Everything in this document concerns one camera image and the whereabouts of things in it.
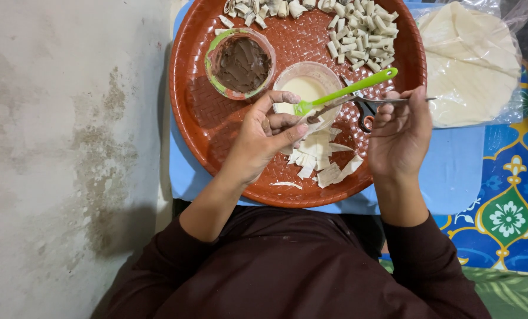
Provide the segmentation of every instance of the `silicone spatula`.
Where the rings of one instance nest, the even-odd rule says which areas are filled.
[[[374,73],[373,75],[367,77],[366,79],[362,79],[357,83],[351,84],[342,90],[331,93],[327,95],[326,97],[322,97],[313,102],[307,102],[307,101],[302,100],[299,104],[293,106],[295,109],[295,113],[298,116],[303,116],[307,114],[308,112],[310,112],[314,106],[327,103],[336,98],[340,98],[344,95],[353,93],[354,91],[362,90],[366,87],[370,87],[370,86],[382,83],[384,81],[394,78],[396,74],[398,74],[398,69],[396,68],[384,69],[378,73]]]

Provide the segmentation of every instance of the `green fabric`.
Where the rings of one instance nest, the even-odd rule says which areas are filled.
[[[380,263],[394,271],[392,262]],[[463,267],[463,273],[477,284],[475,290],[494,319],[528,319],[528,275],[473,267]]]

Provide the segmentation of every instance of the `white liquid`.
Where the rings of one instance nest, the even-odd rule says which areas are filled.
[[[309,76],[293,78],[289,80],[282,88],[280,88],[280,90],[295,93],[299,95],[302,100],[307,102],[315,101],[316,99],[327,95],[323,85],[321,85],[321,83],[316,79]],[[293,105],[285,102],[276,104],[276,112],[295,115]]]

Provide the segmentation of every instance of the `round tray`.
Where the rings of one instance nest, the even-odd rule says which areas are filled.
[[[211,174],[221,169],[226,155],[234,142],[248,105],[247,101],[230,100],[218,93],[209,82],[204,67],[204,57],[215,28],[224,28],[219,14],[222,14],[226,0],[195,0],[183,19],[174,42],[169,66],[169,89],[175,121],[185,143]],[[398,75],[391,81],[362,90],[367,98],[377,98],[390,90],[412,90],[426,85],[427,70],[425,53],[419,31],[402,0],[377,0],[389,12],[396,11],[399,17],[398,38],[394,42],[395,62]],[[326,14],[315,9],[304,12],[299,19],[266,18],[268,28],[260,30],[255,23],[252,28],[265,35],[276,51],[276,74],[288,66],[301,61],[314,61],[331,68],[336,74],[344,74],[351,81],[358,81],[372,74],[362,67],[353,72],[346,61],[337,65],[327,50],[329,30],[326,29],[334,13]],[[235,27],[244,26],[244,20],[231,19]],[[372,184],[368,170],[368,134],[358,123],[360,111],[352,103],[343,106],[333,127],[343,130],[335,143],[343,144],[355,152],[336,152],[330,157],[342,169],[355,154],[364,158],[364,163],[352,175],[339,184],[326,188],[317,186],[310,178],[301,180],[297,173],[301,167],[287,165],[287,156],[277,154],[265,168],[260,179],[246,188],[243,196],[260,203],[291,208],[308,208],[327,205],[346,199]],[[294,182],[303,190],[291,186],[272,186],[276,182]]]

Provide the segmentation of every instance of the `dark brown sleeve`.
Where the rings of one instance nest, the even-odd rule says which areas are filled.
[[[384,223],[388,250],[394,263],[394,279],[423,299],[444,319],[491,318],[465,277],[457,249],[433,217],[416,227]]]
[[[107,318],[151,318],[211,254],[213,243],[187,234],[173,220],[144,252],[108,306]]]

